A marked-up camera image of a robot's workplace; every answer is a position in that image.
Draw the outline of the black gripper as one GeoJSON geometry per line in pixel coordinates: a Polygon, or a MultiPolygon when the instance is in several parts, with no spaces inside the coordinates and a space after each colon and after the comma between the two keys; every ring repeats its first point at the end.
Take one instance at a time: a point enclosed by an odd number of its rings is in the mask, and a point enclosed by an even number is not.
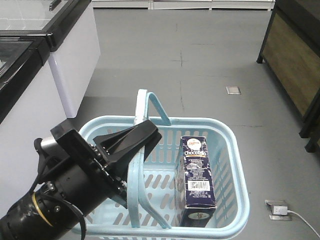
{"type": "Polygon", "coordinates": [[[65,206],[92,212],[106,199],[127,207],[129,163],[141,148],[145,161],[162,139],[150,120],[86,142],[68,121],[51,130],[53,139],[37,138],[34,148],[39,155],[36,185],[46,205],[65,206]]]}

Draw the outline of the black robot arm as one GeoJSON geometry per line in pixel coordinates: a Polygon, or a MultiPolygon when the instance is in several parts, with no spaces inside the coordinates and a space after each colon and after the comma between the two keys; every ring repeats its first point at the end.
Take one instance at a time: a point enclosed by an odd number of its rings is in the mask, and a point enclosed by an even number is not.
{"type": "Polygon", "coordinates": [[[28,192],[0,220],[3,240],[57,240],[80,225],[106,199],[127,207],[129,163],[145,148],[147,157],[162,135],[150,120],[98,135],[88,143],[65,120],[52,130],[53,143],[34,141],[37,176],[28,192]]]}

